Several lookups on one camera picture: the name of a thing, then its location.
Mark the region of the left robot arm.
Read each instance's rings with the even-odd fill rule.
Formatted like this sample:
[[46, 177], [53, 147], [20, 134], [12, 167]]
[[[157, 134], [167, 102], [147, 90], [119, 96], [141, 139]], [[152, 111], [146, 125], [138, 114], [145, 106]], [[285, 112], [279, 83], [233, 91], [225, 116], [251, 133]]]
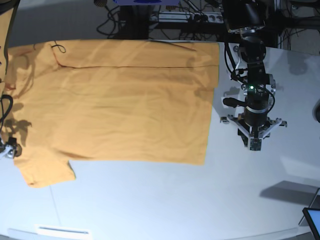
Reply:
[[265, 21], [256, 0], [223, 0], [221, 13], [228, 33], [240, 36], [237, 54], [239, 62], [246, 63], [246, 68], [240, 68], [239, 62], [230, 61], [233, 67], [230, 78], [241, 84], [244, 100], [228, 97], [222, 101], [228, 107], [242, 107], [243, 113], [237, 117], [222, 117], [221, 121], [234, 123], [245, 147], [260, 151], [263, 139], [281, 124], [279, 119], [268, 117], [275, 105], [276, 84], [273, 76], [266, 73], [264, 59], [267, 50], [257, 35]]

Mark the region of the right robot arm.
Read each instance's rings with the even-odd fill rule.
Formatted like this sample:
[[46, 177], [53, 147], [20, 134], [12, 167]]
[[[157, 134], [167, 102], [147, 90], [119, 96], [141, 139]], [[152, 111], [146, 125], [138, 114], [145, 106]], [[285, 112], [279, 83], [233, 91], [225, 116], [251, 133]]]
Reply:
[[[20, 4], [19, 0], [2, 0], [0, 2], [0, 127], [2, 128], [5, 119], [13, 107], [12, 96], [5, 94], [5, 78], [7, 76], [9, 55], [9, 38]], [[6, 142], [0, 140], [0, 158], [14, 159], [21, 154], [22, 148], [17, 143], [17, 139], [9, 137]]]

